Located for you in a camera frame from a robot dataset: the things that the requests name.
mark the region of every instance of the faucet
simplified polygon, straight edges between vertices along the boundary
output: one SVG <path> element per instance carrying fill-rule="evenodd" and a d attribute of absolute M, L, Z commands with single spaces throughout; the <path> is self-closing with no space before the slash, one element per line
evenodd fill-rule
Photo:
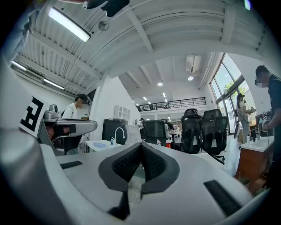
<path fill-rule="evenodd" d="M 116 130 L 115 130 L 115 139 L 113 140 L 113 143 L 116 144 L 116 132 L 118 129 L 121 129 L 123 131 L 123 138 L 125 138 L 125 133 L 124 133 L 124 130 L 120 127 L 118 127 Z"/>

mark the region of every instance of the table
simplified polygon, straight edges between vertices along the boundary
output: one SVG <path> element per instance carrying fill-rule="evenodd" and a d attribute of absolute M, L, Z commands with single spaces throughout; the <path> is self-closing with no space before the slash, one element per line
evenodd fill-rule
<path fill-rule="evenodd" d="M 171 136 L 172 136 L 172 149 L 175 149 L 175 135 L 176 134 L 173 134 L 173 133 L 169 133 Z"/>
<path fill-rule="evenodd" d="M 90 149 L 92 149 L 92 152 L 99 152 L 99 151 L 103 151 L 103 150 L 107 150 L 107 149 L 112 149 L 118 146 L 121 146 L 120 144 L 115 144 L 115 145 L 111 145 L 110 141 L 106 141 L 106 140 L 101 140 L 101 141 L 85 141 L 86 145 L 89 146 Z M 104 147 L 99 147 L 99 146 L 95 146 L 94 143 L 98 143 L 98 144 L 104 144 Z"/>
<path fill-rule="evenodd" d="M 274 137 L 269 137 L 269 148 L 267 137 L 260 137 L 256 142 L 241 145 L 241 153 L 238 164 L 238 169 L 235 178 L 239 175 L 249 178 L 249 191 L 254 192 L 254 184 L 268 169 L 269 154 L 273 151 Z"/>

